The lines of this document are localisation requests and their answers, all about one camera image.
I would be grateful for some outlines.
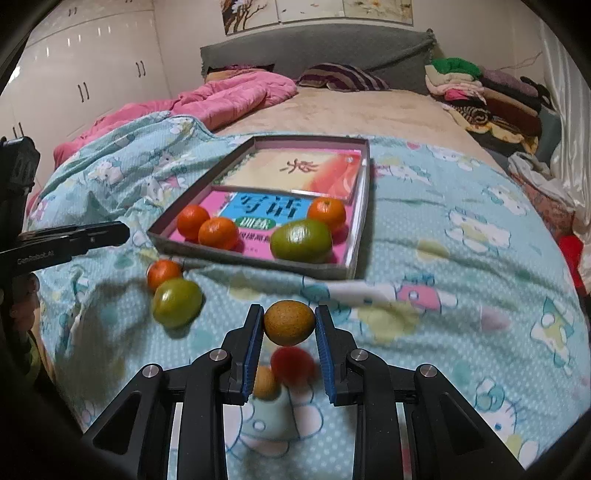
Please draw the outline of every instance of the light blue blanket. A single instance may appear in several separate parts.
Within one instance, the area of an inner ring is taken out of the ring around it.
[[[374,178],[361,281],[197,261],[185,276],[206,297],[190,328],[150,315],[145,232],[245,137],[217,137],[191,117],[145,116],[84,147],[52,176],[30,229],[122,220],[132,238],[39,272],[43,341],[83,428],[145,364],[186,365],[218,347],[251,303],[328,304],[335,324],[393,365],[436,365],[523,465],[590,405],[586,326],[569,272],[519,188],[476,160],[371,138]],[[303,347],[315,358],[313,338]],[[275,346],[265,341],[261,362]],[[320,381],[226,409],[231,479],[348,479],[355,413]],[[174,470],[175,452],[171,454]]]

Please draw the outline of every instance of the wire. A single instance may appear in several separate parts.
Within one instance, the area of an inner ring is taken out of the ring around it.
[[[501,67],[499,70],[506,70],[506,69],[519,70],[519,69],[524,69],[526,67],[531,67],[541,56],[542,56],[542,52],[539,51],[538,53],[536,53],[532,57],[528,57],[524,60],[521,60],[521,62],[516,63],[515,65],[507,65],[506,67]]]

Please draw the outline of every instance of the purple towel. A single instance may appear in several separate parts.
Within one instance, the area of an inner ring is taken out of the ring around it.
[[[358,92],[363,90],[389,90],[381,78],[351,65],[320,63],[307,69],[297,80],[302,87],[322,88],[337,92]]]
[[[480,67],[480,69],[482,71],[482,76],[491,82],[514,88],[515,90],[518,90],[524,95],[530,97],[538,97],[538,90],[536,90],[531,85],[516,79],[510,73],[503,72],[502,70],[488,70],[484,67]]]

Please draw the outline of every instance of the white wardrobe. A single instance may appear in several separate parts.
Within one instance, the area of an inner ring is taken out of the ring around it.
[[[64,0],[31,33],[0,96],[0,137],[33,139],[38,190],[57,145],[126,103],[169,97],[152,0]]]

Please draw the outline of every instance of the green fruit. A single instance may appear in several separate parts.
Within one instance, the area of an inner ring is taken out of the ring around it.
[[[331,251],[330,230],[318,220],[307,218],[286,223],[271,235],[271,252],[275,258],[322,263]]]
[[[184,278],[171,278],[156,289],[152,316],[166,328],[179,328],[197,316],[202,304],[199,285]]]

